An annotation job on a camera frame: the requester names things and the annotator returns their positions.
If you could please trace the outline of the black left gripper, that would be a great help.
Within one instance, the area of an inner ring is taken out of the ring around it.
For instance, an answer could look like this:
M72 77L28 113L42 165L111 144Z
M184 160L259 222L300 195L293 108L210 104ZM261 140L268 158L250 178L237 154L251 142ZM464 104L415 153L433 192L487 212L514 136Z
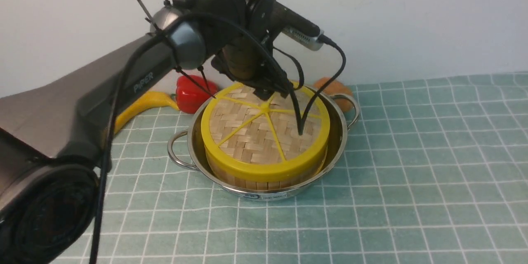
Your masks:
M240 36L232 40L211 61L212 67L234 82L252 89L260 100L268 100L275 93L287 97L292 84L266 45Z

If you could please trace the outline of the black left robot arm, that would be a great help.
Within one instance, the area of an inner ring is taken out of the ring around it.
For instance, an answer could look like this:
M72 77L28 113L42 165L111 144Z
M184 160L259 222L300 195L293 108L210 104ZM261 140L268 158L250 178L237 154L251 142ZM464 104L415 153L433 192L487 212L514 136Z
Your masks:
M96 221L115 120L170 71L210 57L259 97L293 85L272 57L276 0L165 0L150 31L54 82L1 99L1 262L49 264Z

